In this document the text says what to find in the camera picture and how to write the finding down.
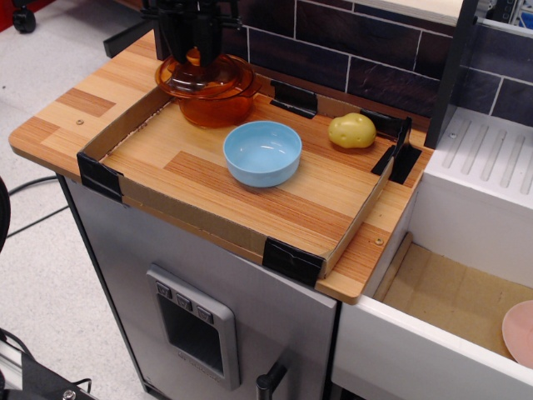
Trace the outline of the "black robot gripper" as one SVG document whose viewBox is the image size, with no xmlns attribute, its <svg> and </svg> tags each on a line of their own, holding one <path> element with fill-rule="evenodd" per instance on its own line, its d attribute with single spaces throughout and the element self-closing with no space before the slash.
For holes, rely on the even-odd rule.
<svg viewBox="0 0 533 400">
<path fill-rule="evenodd" d="M 141 13 L 157 21 L 164 30 L 176 61 L 185 63 L 187 53 L 197 48 L 202 67 L 209 66 L 220 55 L 222 28 L 242 27 L 238 1 L 142 1 Z"/>
</svg>

